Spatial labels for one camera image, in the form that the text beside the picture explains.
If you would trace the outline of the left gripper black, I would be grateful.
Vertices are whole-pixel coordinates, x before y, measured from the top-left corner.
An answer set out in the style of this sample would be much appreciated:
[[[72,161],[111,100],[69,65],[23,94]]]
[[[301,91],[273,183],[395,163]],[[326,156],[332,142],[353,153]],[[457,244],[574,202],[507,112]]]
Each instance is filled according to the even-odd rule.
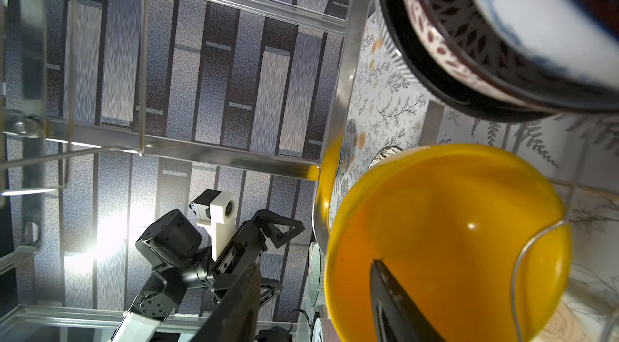
[[[259,265],[267,240],[280,248],[304,230],[298,220],[259,210],[213,257],[214,246],[200,248],[202,236],[196,227],[179,210],[170,211],[135,242],[152,270],[128,310],[146,318],[166,318],[193,289],[210,290],[219,304],[246,268]]]

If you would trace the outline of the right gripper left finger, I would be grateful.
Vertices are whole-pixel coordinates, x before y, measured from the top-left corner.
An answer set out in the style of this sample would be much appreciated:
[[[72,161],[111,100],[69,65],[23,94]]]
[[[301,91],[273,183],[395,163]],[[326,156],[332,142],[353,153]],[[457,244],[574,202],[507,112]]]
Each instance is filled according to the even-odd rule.
[[[248,267],[192,341],[254,341],[260,296],[260,270]]]

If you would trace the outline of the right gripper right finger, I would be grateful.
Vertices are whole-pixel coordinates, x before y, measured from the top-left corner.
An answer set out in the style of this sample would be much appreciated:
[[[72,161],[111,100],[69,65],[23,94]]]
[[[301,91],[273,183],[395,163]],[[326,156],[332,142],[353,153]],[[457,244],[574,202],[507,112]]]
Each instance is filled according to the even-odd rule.
[[[372,263],[370,294],[378,341],[444,342],[383,261]]]

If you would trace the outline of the yellow plastic bowl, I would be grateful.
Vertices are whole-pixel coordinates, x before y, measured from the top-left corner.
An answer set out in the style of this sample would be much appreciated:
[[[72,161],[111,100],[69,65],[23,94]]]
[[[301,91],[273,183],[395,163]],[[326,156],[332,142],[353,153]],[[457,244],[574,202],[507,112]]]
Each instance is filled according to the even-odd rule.
[[[447,341],[529,341],[564,293],[564,205],[526,161],[483,145],[398,153],[342,201],[325,290],[344,341],[374,341],[371,267],[382,261]]]

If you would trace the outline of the dark glass patterned bowl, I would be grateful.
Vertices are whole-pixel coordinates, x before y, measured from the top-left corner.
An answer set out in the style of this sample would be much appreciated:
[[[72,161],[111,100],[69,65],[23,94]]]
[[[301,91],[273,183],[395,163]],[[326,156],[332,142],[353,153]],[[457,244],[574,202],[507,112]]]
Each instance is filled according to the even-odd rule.
[[[477,119],[500,123],[523,123],[551,115],[490,98],[451,77],[430,56],[409,23],[403,0],[376,0],[382,16],[381,31],[390,38],[388,52],[397,70],[421,83],[437,103]]]

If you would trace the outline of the white brown dotted bowl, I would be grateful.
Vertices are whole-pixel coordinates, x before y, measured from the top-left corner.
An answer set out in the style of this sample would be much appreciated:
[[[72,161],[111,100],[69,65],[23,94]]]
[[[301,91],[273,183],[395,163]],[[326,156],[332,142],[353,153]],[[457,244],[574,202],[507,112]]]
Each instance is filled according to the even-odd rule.
[[[509,46],[474,0],[404,0],[406,14],[438,65],[483,95],[531,109],[613,114],[616,90],[596,89],[544,69]]]

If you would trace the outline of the blue white floral bowl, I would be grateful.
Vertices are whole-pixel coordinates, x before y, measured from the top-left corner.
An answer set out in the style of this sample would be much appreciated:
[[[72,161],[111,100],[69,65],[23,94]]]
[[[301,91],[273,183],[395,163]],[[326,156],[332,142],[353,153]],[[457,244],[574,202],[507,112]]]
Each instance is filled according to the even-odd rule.
[[[575,0],[474,0],[494,32],[538,66],[596,89],[618,87],[618,40]]]

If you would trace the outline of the pale green ceramic bowl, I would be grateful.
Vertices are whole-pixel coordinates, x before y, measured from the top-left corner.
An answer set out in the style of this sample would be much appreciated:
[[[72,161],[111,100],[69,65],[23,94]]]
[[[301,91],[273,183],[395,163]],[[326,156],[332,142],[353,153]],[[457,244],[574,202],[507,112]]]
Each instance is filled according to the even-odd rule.
[[[317,243],[310,245],[308,261],[309,304],[313,307],[322,306],[326,303],[324,290],[325,255]]]

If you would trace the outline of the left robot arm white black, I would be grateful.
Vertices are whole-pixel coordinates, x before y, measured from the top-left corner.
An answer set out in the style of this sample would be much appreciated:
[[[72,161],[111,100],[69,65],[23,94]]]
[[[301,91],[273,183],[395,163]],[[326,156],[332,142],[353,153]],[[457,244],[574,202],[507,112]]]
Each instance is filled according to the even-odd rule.
[[[282,327],[258,330],[259,310],[282,292],[277,279],[262,277],[260,259],[271,241],[277,248],[304,231],[302,222],[259,210],[244,222],[213,260],[201,235],[179,210],[151,224],[135,246],[152,266],[149,279],[114,333],[114,341],[149,341],[188,290],[208,289],[215,310],[195,341],[290,341]]]

